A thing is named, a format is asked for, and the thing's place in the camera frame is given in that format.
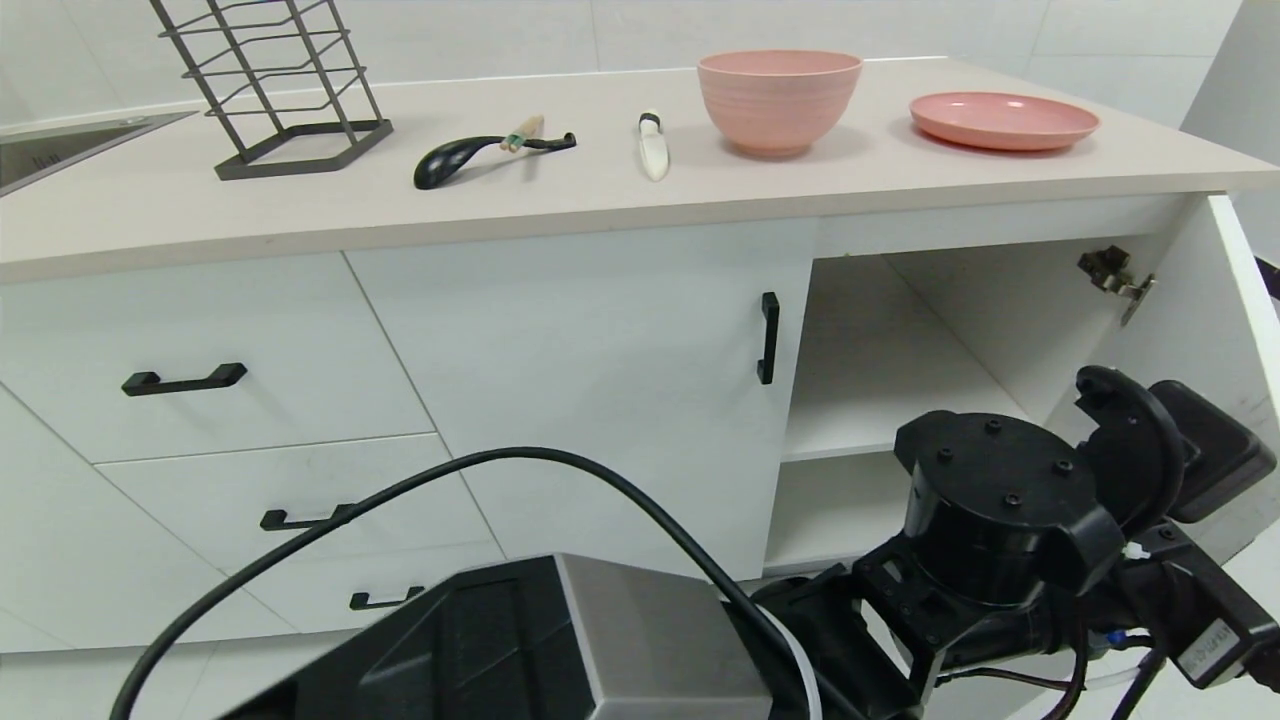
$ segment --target label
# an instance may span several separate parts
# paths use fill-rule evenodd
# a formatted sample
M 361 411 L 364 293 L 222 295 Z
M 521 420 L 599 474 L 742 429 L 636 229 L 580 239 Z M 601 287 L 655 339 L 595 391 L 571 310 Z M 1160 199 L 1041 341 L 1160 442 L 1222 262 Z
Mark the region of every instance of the label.
M 1187 652 L 1178 656 L 1178 666 L 1190 679 L 1199 680 L 1238 644 L 1240 638 L 1219 618 L 1196 638 Z

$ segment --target metal rack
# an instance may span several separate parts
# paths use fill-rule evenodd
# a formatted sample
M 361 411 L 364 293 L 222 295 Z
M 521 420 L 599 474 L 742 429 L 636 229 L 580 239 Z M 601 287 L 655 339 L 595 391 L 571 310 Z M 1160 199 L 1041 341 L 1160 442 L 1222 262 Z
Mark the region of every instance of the metal rack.
M 187 65 L 187 72 L 183 73 L 182 77 L 193 79 L 200 87 L 200 92 L 205 96 L 205 101 L 209 102 L 209 110 L 205 111 L 205 115 L 218 118 L 218 122 L 221 123 L 223 129 L 227 131 L 232 143 L 236 146 L 236 155 L 219 163 L 214 168 L 219 178 L 228 181 L 339 170 L 349 165 L 356 158 L 364 155 L 381 138 L 390 135 L 392 123 L 389 119 L 383 118 L 381 111 L 378 109 L 378 102 L 374 100 L 374 92 L 370 90 L 369 81 L 365 77 L 365 70 L 367 68 L 361 65 L 360 60 L 356 59 L 356 50 L 351 45 L 351 31 L 343 26 L 342 17 L 338 14 L 338 8 L 334 6 L 334 0 L 310 0 L 302 6 L 298 5 L 297 0 L 237 0 L 234 3 L 225 3 L 224 0 L 206 1 L 209 4 L 207 13 L 183 23 L 174 23 L 169 12 L 164 6 L 164 0 L 151 0 L 151 8 L 155 9 L 156 15 L 160 18 L 160 23 L 164 26 L 164 32 L 160 33 L 160 37 L 168 37 L 173 41 L 174 47 L 178 50 L 178 55 L 182 56 L 182 61 Z M 239 24 L 233 22 L 237 13 L 243 12 L 244 8 L 255 6 L 261 9 L 266 5 L 280 5 L 283 17 L 269 22 Z M 307 27 L 306 15 L 323 6 L 328 6 L 329 13 L 333 15 L 333 27 L 326 29 L 310 29 Z M 243 33 L 246 31 L 260 35 L 244 37 Z M 223 40 L 227 42 L 227 47 L 205 60 L 197 61 L 189 47 L 188 38 L 210 33 L 221 35 Z M 248 61 L 246 47 L 265 42 L 285 42 L 292 38 L 301 40 L 301 45 L 306 51 L 306 59 L 302 63 L 296 65 L 253 67 Z M 337 67 L 325 67 L 323 56 L 338 45 L 346 47 L 349 61 Z M 230 69 L 215 69 L 220 65 L 229 64 L 224 60 L 228 55 L 234 56 L 238 67 Z M 347 73 L 351 74 L 351 79 L 347 79 L 340 85 L 335 85 L 334 76 Z M 244 82 L 233 91 L 219 97 L 210 81 L 214 78 L 236 76 L 243 76 Z M 292 76 L 317 77 L 320 87 L 325 92 L 326 100 L 320 105 L 302 108 L 274 106 L 271 104 L 271 99 L 268 97 L 268 94 L 264 90 L 262 82 L 270 78 Z M 357 82 L 365 90 L 365 96 L 369 101 L 370 109 L 372 110 L 374 119 L 352 120 L 348 118 L 347 111 L 342 106 L 339 100 L 342 94 Z M 237 109 L 228 109 L 228 104 L 250 90 L 255 96 L 257 96 L 260 106 L 239 109 L 241 104 L 246 101 L 251 102 L 248 99 L 242 99 L 242 101 L 236 105 Z M 328 110 L 330 108 L 337 115 L 337 122 L 285 126 L 280 120 L 280 115 L 284 113 L 315 113 Z M 234 115 L 266 115 L 270 118 L 271 124 L 275 128 L 275 135 L 253 145 L 246 146 L 244 141 L 239 136 L 239 132 L 237 132 L 236 126 L 232 123 L 230 118 Z M 279 149 L 294 137 L 338 133 L 346 135 L 349 141 L 349 146 L 343 149 L 337 155 L 306 160 L 256 163 L 256 160 L 261 160 L 269 152 Z

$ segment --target white cabinet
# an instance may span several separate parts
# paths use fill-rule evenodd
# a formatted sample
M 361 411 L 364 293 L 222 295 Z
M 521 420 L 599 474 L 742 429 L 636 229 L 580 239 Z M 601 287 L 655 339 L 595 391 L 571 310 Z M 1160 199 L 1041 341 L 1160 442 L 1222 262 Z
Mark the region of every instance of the white cabinet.
M 348 254 L 454 456 L 582 454 L 662 503 L 735 577 L 758 577 L 815 220 Z M 773 382 L 762 296 L 781 313 Z M 564 551 L 696 574 L 639 509 L 545 462 L 463 473 L 508 557 Z
M 1112 243 L 1135 282 L 1157 279 L 1128 323 L 1128 300 L 1076 266 Z M 1226 196 L 1189 200 L 1153 234 L 818 260 L 767 564 L 847 559 L 895 533 L 909 477 L 874 454 L 924 411 L 1083 439 L 1093 424 L 1071 402 L 1088 364 L 1181 380 L 1280 450 L 1280 324 Z M 1277 516 L 1272 475 L 1189 530 L 1225 560 Z
M 0 382 L 91 462 L 426 432 L 339 254 L 8 286 Z M 239 363 L 233 386 L 131 397 Z
M 27 624 L 74 647 L 146 644 L 224 579 L 3 387 L 0 457 L 0 607 Z M 183 639 L 292 632 L 241 592 Z M 41 647 L 0 647 L 23 650 Z
M 36 652 L 41 650 L 67 650 L 70 646 L 44 633 L 18 618 L 0 610 L 0 651 Z
M 490 542 L 326 560 L 289 559 L 248 592 L 303 633 L 362 628 L 451 575 L 502 561 Z
M 113 462 L 97 469 L 143 510 L 224 570 L 238 570 L 353 503 L 449 459 L 421 434 Z M 493 542 L 458 475 L 440 478 L 364 515 L 298 559 Z

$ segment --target countertop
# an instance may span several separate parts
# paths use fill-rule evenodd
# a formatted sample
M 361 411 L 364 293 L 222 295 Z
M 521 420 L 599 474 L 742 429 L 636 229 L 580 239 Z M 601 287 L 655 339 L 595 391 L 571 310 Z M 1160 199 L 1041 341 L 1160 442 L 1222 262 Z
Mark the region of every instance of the countertop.
M 911 126 L 911 99 L 948 90 L 1071 100 L 1102 118 L 1074 149 L 1011 156 L 947 146 Z M 0 199 L 0 281 L 241 258 L 786 217 L 845 215 L 1280 183 L 1280 169 L 1117 110 L 950 59 L 869 61 L 841 123 L 804 156 L 739 156 L 694 69 L 381 86 L 396 132 L 337 173 L 220 182 L 218 122 L 179 120 Z M 344 96 L 360 96 L 358 87 Z M 660 115 L 672 169 L 641 170 L 639 114 Z M 413 188 L 442 142 L 547 117 L 579 147 L 477 155 L 452 184 Z M 351 113 L 361 117 L 358 111 Z M 259 122 L 241 123 L 255 142 Z

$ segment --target open cabinet door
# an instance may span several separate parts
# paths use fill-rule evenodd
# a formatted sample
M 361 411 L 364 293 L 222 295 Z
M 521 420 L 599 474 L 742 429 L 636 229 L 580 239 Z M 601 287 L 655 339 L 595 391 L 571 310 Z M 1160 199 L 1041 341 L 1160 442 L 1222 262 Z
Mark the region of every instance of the open cabinet door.
M 1144 386 L 1181 380 L 1280 452 L 1280 323 L 1231 201 L 1225 195 L 1196 199 L 1170 232 L 1169 251 L 1156 268 L 1158 284 L 1091 361 Z M 1064 432 L 1064 425 L 1078 428 L 1068 411 L 1078 413 L 1064 405 L 1050 427 L 1075 439 Z M 1280 473 L 1272 473 L 1187 530 L 1224 562 L 1277 518 Z

